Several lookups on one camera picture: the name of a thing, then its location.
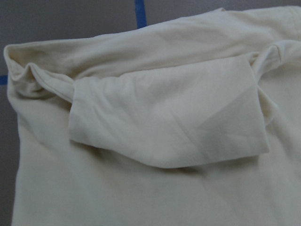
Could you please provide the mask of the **cream long-sleeve printed shirt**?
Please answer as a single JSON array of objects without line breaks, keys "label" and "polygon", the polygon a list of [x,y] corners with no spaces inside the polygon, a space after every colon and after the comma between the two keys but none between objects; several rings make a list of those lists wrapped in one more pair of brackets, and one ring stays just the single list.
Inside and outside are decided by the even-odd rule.
[{"label": "cream long-sleeve printed shirt", "polygon": [[14,226],[298,226],[301,8],[8,45]]}]

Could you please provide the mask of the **blue tape grid lines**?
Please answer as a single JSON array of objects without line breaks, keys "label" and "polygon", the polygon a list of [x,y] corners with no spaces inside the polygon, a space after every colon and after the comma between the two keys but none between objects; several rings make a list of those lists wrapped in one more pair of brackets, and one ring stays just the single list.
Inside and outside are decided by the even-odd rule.
[{"label": "blue tape grid lines", "polygon": [[41,40],[94,37],[147,25],[143,0],[2,0],[0,48]]}]

